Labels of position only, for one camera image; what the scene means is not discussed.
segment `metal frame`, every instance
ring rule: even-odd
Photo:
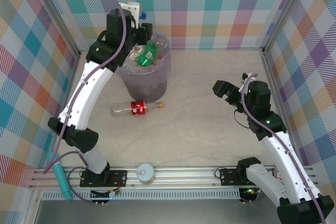
[[[290,126],[290,122],[288,120],[288,116],[286,114],[286,109],[284,107],[284,104],[282,103],[281,100],[281,94],[280,94],[280,89],[275,81],[275,76],[274,73],[272,71],[272,67],[269,63],[268,57],[267,55],[265,55],[265,53],[260,50],[260,57],[261,57],[261,61],[262,61],[262,65],[264,66],[265,69],[265,73],[266,73],[266,78],[269,84],[269,89],[271,91],[273,100],[274,100],[274,106],[277,110],[277,112],[279,113],[280,117],[282,118],[286,128],[287,128],[287,132],[288,135],[290,137],[290,141],[292,143],[292,146],[294,147],[294,150],[297,154],[297,156],[299,157],[299,160],[302,162],[302,157],[300,155],[298,146],[296,144],[296,142],[294,141],[294,133],[293,130]]]
[[[155,167],[155,181],[150,185],[143,185],[139,182],[136,171],[137,167],[112,167],[112,170],[127,170],[128,171],[128,180],[125,188],[122,188],[121,191],[125,193],[132,193],[134,195],[128,196],[125,195],[120,199],[144,199],[149,197],[146,195],[139,195],[140,193],[161,193],[165,192],[179,192],[183,193],[194,193],[197,189],[197,192],[204,192],[204,195],[198,196],[199,199],[237,199],[240,198],[240,195],[237,196],[236,191],[239,188],[257,188],[257,186],[221,186],[221,182],[218,178],[214,176],[214,171],[218,166],[204,166],[204,167]],[[233,169],[235,166],[221,166],[223,168]],[[265,166],[268,170],[273,170],[275,176],[277,176],[276,168],[274,166]],[[64,172],[66,176],[72,170],[73,167],[64,167]],[[310,179],[317,184],[314,171],[310,166],[304,167]],[[110,188],[82,188],[79,187],[80,170],[76,170],[71,174],[71,184],[73,188],[82,196],[88,195],[88,190],[108,190]],[[58,182],[55,178],[53,171],[49,171],[46,175],[43,175],[43,169],[37,169],[35,171],[33,180],[30,185],[30,205],[29,210],[26,216],[23,218],[21,224],[31,224],[34,223],[36,216],[38,214],[38,209],[41,201],[43,200],[65,200],[62,197],[62,193],[59,190]],[[180,197],[178,199],[195,199],[197,196],[187,196]]]
[[[77,35],[78,39],[78,46],[81,50],[88,50],[88,46],[85,42],[85,39],[83,37],[83,34],[81,33],[79,26],[66,2],[66,0],[58,0],[61,8],[64,11],[64,15],[68,18],[69,24],[71,25],[72,29],[74,30],[75,34]]]
[[[57,10],[57,7],[54,4],[53,0],[41,0],[43,5],[45,6],[48,14],[50,15],[51,19],[54,21],[55,25],[57,26],[58,30],[62,34],[65,42],[69,46],[69,49],[76,55],[77,58],[80,57],[80,49],[77,47],[68,27],[64,23],[60,13]]]
[[[281,33],[281,30],[283,28],[283,26],[285,25],[288,17],[291,15],[292,11],[294,10],[297,2],[299,0],[288,0],[286,3],[286,6],[283,8],[282,13],[278,19],[278,21],[276,22],[273,31],[271,32],[265,47],[264,47],[264,51],[267,53],[271,47],[273,46],[273,44],[275,43],[275,41],[277,40],[279,34]]]

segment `checkered wallpaper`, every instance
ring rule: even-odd
[[[277,23],[279,17],[281,16],[282,10],[284,9],[284,7],[285,7],[286,4],[287,4],[287,1],[288,1],[288,0],[282,0],[282,1],[281,1],[281,4],[279,5],[279,7],[278,7],[278,9],[277,9],[277,11],[276,11],[276,14],[274,15],[273,20],[272,20],[270,26],[269,26],[268,29],[267,29],[266,36],[264,37],[264,39],[263,39],[263,41],[262,41],[262,43],[261,43],[261,46],[262,46],[262,47],[265,46],[265,44],[266,44],[266,42],[267,42],[269,36],[271,35],[271,33],[272,33],[272,31],[273,31],[273,28],[274,28],[275,24]]]
[[[40,0],[0,0],[0,223],[17,223],[42,168],[48,119],[65,102],[75,57]]]
[[[303,162],[336,202],[336,0],[299,0],[270,52]]]
[[[117,2],[128,1],[143,4],[146,21],[165,32],[172,48],[259,48],[257,40],[265,35],[262,30],[275,3],[275,0],[65,0],[63,4],[55,0],[55,3],[62,13],[65,11],[70,30],[75,33],[75,27],[78,28],[76,39],[82,38],[87,47],[104,29],[106,13]]]

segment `plastic bottle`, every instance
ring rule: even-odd
[[[155,60],[157,54],[158,49],[156,48],[156,45],[149,41],[144,52],[139,56],[139,65],[143,67],[149,66]]]
[[[148,103],[145,104],[144,101],[138,102],[121,102],[115,103],[112,106],[112,115],[113,116],[123,116],[123,115],[145,115],[149,110],[155,108],[162,108],[162,102]]]

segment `trash can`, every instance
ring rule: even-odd
[[[124,64],[116,74],[124,81],[130,96],[135,101],[155,102],[166,92],[167,79],[171,75],[171,47],[167,37],[153,30],[151,41],[159,52],[154,62],[147,66]]]

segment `metal rail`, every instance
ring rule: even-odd
[[[66,176],[73,167],[64,167]],[[252,188],[253,186],[222,186],[218,178],[214,176],[217,167],[156,167],[155,181],[150,185],[143,185],[136,176],[136,167],[112,167],[111,170],[127,170],[127,184],[125,189],[222,189],[222,188]],[[233,169],[235,166],[224,166]],[[265,166],[266,169],[274,170],[274,166]],[[313,170],[305,167],[307,174],[315,182]],[[71,174],[70,181],[74,189],[107,190],[108,187],[83,188],[79,186],[80,170]],[[30,183],[31,190],[57,190],[59,189],[54,172],[49,171],[43,175],[42,169],[35,171]]]

